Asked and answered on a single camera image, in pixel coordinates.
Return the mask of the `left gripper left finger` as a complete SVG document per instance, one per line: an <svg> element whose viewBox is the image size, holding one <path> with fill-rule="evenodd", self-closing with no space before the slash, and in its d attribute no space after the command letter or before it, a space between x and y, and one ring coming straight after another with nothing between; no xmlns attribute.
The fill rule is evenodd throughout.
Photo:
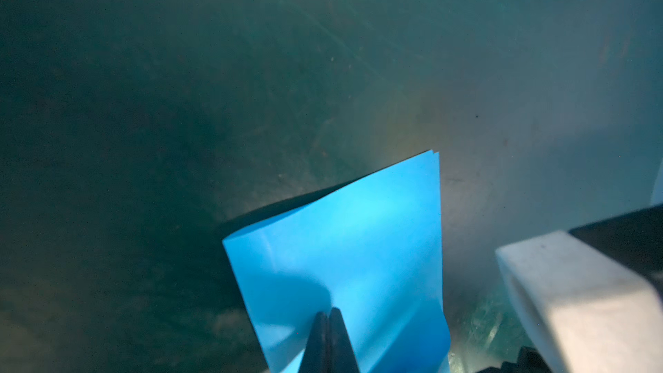
<svg viewBox="0 0 663 373"><path fill-rule="evenodd" d="M319 312L314 318L298 373L328 373L329 318Z"/></svg>

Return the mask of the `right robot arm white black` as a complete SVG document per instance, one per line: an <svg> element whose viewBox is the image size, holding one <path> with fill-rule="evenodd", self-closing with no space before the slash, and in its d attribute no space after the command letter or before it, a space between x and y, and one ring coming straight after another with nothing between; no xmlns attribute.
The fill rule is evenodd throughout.
<svg viewBox="0 0 663 373"><path fill-rule="evenodd" d="M662 370L662 207L496 252L533 345L499 372Z"/></svg>

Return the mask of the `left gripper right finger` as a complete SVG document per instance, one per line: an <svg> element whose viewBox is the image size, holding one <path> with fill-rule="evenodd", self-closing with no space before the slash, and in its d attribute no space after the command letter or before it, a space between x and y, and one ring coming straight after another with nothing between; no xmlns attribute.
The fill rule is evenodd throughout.
<svg viewBox="0 0 663 373"><path fill-rule="evenodd" d="M359 373L343 314L334 307L328 320L328 371L331 373Z"/></svg>

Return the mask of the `blue square paper sheet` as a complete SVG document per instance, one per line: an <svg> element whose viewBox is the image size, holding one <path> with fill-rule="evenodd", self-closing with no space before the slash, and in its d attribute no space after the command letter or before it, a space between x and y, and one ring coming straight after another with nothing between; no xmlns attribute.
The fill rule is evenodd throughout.
<svg viewBox="0 0 663 373"><path fill-rule="evenodd" d="M448 366L436 152L250 224L223 245L271 371L298 371L315 315L333 308L360 371Z"/></svg>

